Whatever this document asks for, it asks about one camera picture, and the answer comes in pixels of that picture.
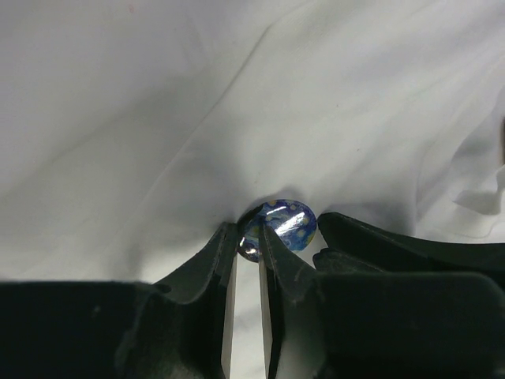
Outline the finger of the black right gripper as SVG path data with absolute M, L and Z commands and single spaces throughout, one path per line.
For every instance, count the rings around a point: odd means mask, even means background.
M 337 212 L 318 218 L 330 250 L 390 272 L 465 271 L 504 275 L 504 244 L 436 242 L 374 227 Z

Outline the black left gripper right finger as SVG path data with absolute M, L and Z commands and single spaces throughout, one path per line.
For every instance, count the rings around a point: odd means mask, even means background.
M 269 378 L 501 378 L 504 292 L 473 272 L 321 272 L 260 230 Z

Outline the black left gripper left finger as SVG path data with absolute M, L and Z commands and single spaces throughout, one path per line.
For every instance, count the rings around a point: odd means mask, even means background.
M 238 228 L 156 283 L 4 282 L 4 378 L 227 378 Z

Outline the round blue badge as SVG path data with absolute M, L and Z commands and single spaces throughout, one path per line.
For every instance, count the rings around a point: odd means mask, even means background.
M 293 252 L 304 250 L 314 238 L 317 229 L 314 212 L 300 201 L 276 199 L 258 205 L 238 221 L 241 235 L 238 253 L 254 263 L 260 258 L 261 225 L 271 227 L 284 245 Z

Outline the white t-shirt flower print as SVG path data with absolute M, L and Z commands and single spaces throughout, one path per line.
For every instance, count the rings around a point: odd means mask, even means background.
M 153 284 L 276 199 L 321 272 L 390 272 L 329 212 L 504 244 L 503 2 L 2 2 L 1 285 Z M 227 378 L 269 378 L 238 243 Z

